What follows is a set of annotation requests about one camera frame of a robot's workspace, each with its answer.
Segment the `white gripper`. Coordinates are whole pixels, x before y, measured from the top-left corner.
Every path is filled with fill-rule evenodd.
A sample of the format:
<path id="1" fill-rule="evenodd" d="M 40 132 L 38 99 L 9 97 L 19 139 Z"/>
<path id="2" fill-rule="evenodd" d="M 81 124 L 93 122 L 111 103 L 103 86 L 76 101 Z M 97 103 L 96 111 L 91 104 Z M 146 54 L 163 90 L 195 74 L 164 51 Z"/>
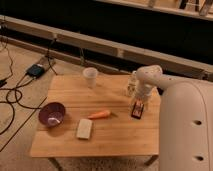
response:
<path id="1" fill-rule="evenodd" d="M 134 105 L 138 105 L 139 100 L 142 100 L 144 107 L 148 108 L 148 99 L 151 97 L 153 86 L 138 82 L 135 87 L 134 98 L 136 99 Z"/>

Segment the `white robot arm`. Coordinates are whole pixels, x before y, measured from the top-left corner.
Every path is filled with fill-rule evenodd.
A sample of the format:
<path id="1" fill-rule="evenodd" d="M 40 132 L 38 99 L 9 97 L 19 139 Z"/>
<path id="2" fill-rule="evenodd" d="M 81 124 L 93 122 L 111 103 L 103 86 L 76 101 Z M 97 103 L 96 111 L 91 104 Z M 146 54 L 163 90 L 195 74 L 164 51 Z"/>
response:
<path id="1" fill-rule="evenodd" d="M 213 82 L 163 73 L 158 65 L 136 71 L 135 96 L 163 91 L 159 114 L 159 171 L 213 171 Z"/>

